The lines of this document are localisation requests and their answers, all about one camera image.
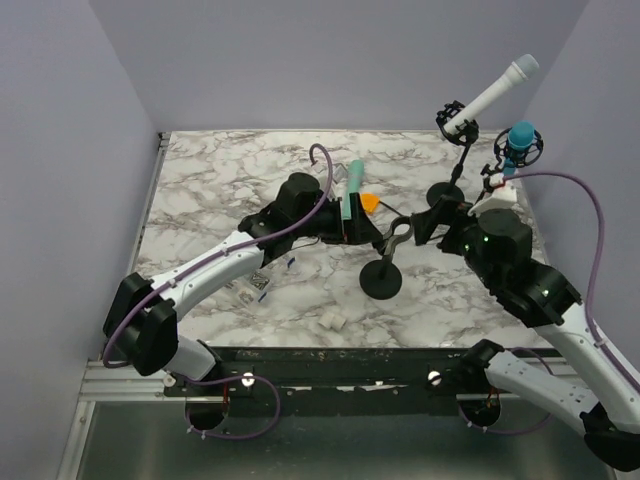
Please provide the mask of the mint green microphone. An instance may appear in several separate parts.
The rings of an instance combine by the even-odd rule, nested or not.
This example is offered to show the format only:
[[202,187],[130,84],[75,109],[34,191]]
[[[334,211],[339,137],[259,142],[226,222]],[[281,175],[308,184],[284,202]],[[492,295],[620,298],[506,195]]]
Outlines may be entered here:
[[343,221],[352,219],[352,208],[350,197],[353,193],[358,193],[364,177],[364,161],[353,160],[347,168],[346,186],[341,198],[341,218]]

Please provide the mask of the black round-base microphone stand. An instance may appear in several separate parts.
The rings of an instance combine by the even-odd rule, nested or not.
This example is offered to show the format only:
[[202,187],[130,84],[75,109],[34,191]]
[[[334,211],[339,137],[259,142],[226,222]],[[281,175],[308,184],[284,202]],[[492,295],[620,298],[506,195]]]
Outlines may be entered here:
[[362,291],[375,300],[389,300],[396,296],[402,287],[402,274],[393,263],[398,245],[413,235],[410,218],[400,216],[391,222],[389,230],[377,243],[376,249],[381,257],[367,263],[359,274]]

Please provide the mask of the blue microphone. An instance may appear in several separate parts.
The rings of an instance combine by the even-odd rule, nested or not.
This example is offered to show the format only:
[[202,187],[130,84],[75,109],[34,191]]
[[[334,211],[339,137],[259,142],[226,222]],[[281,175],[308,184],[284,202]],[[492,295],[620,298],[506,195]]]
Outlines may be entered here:
[[536,130],[530,122],[514,124],[501,134],[501,138],[504,142],[496,141],[494,153],[505,175],[513,175],[518,168],[531,165],[540,156]]

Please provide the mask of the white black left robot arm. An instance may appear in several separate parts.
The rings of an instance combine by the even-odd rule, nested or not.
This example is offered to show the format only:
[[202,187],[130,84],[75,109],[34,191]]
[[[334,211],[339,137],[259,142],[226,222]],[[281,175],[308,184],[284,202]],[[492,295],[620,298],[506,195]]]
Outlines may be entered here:
[[201,395],[214,393],[222,380],[215,354],[204,342],[178,333],[187,313],[232,281],[287,254],[301,237],[334,245],[381,242],[358,194],[349,195],[351,216],[343,219],[340,201],[327,193],[316,178],[294,173],[273,202],[245,217],[219,245],[153,278],[137,272],[125,277],[103,326],[105,366],[118,367],[115,359],[121,357],[141,376],[166,371],[187,377]]

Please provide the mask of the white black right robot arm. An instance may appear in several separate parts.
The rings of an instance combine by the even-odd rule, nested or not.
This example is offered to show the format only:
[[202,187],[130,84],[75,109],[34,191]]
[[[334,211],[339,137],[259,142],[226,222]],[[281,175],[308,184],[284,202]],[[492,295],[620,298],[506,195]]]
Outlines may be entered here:
[[551,344],[584,384],[531,368],[490,340],[462,356],[454,378],[474,392],[490,385],[514,393],[574,429],[610,467],[638,469],[639,394],[632,383],[639,374],[617,369],[588,324],[578,291],[558,270],[533,259],[532,229],[510,209],[474,214],[470,204],[451,197],[410,221],[418,245],[446,226],[439,249],[462,257],[498,304]]

